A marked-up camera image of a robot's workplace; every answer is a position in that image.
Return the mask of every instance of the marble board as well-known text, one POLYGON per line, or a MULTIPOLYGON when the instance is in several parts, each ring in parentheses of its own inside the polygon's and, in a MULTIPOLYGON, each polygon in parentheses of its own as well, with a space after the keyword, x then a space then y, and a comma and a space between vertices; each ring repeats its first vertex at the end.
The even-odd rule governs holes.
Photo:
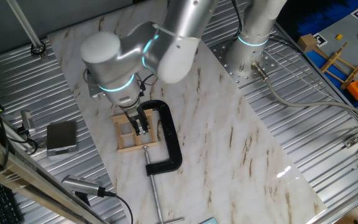
MULTIPOLYGON (((158 222, 144 152, 117 152, 111 116, 123 112, 105 97, 90 98, 80 45, 100 30, 125 36, 145 21, 161 24, 166 8, 164 0, 147 1, 48 36, 117 194, 137 224, 158 222)), ((142 78, 148 74, 140 72, 142 78)), ((204 43, 189 74, 176 84, 148 86, 142 101, 148 100, 169 105, 183 156, 177 171, 155 176, 165 220, 295 224, 326 209, 204 43)), ((158 162, 168 153, 157 112, 153 117, 160 144, 149 153, 158 162)))

